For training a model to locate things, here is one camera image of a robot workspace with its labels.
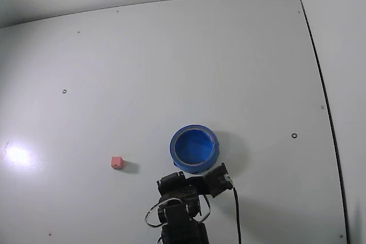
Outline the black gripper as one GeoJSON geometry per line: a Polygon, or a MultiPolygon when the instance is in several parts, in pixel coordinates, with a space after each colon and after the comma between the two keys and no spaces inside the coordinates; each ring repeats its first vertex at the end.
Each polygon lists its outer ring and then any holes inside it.
{"type": "Polygon", "coordinates": [[[186,178],[181,171],[162,177],[157,181],[157,187],[161,198],[182,198],[211,194],[211,181],[210,173],[186,178]]]}

